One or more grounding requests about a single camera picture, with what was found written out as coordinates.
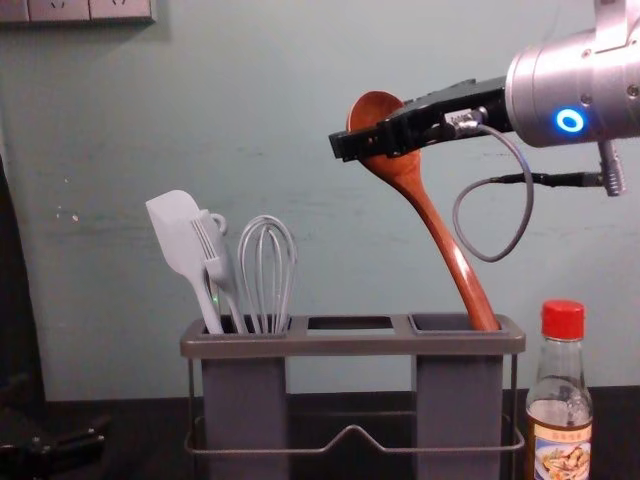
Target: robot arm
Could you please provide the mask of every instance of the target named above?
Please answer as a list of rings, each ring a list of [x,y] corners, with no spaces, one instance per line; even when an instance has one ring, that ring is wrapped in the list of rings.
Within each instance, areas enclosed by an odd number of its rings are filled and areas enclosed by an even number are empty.
[[[640,136],[640,0],[594,2],[594,29],[523,50],[506,77],[467,80],[405,102],[373,128],[334,133],[334,155],[398,157],[484,135],[475,122],[533,147],[595,142],[607,194],[624,193],[612,141]]]

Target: ladle handle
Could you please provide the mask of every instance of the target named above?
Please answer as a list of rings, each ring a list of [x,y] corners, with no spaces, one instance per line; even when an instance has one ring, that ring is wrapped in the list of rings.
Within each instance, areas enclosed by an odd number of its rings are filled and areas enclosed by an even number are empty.
[[[467,262],[455,239],[438,214],[422,184],[412,176],[399,178],[398,190],[413,205],[436,242],[449,272],[458,287],[475,330],[495,331],[500,325],[495,318],[487,295],[473,268]]]

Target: electrical outlet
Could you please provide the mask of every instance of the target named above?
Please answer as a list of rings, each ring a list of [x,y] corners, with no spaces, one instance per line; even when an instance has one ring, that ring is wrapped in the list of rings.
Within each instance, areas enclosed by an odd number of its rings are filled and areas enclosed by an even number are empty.
[[[29,13],[32,22],[89,20],[89,0],[29,0]]]
[[[28,21],[27,0],[0,0],[0,23]]]
[[[152,0],[89,0],[93,20],[147,20],[154,19]]]

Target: utensil holder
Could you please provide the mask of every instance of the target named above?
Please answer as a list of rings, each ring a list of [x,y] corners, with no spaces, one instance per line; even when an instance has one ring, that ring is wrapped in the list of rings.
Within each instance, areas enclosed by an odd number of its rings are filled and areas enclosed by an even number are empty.
[[[524,440],[512,421],[508,444],[501,445],[502,366],[504,355],[511,355],[515,419],[517,354],[524,351],[525,335],[507,317],[497,320],[499,331],[478,332],[466,313],[298,316],[281,335],[209,335],[204,322],[195,321],[180,348],[189,361],[192,402],[193,361],[202,363],[207,446],[194,444],[192,413],[185,448],[208,458],[211,480],[288,480],[290,456],[324,455],[346,435],[358,434],[381,454],[413,455],[417,480],[497,480],[503,453],[512,454],[513,478],[513,453]],[[414,444],[387,447],[361,426],[349,425],[325,445],[289,445],[284,363],[305,355],[411,355]]]

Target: wooden spoon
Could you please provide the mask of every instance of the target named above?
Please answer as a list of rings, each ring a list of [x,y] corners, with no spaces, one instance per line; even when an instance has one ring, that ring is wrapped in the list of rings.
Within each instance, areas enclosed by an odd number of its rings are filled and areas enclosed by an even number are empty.
[[[402,106],[402,101],[390,93],[365,93],[349,112],[347,130],[372,127]],[[400,192],[416,209],[438,245],[458,286],[473,328],[485,331],[499,330],[500,326],[478,277],[427,196],[420,174],[420,151],[416,150],[397,158],[375,155],[360,160],[360,163]]]

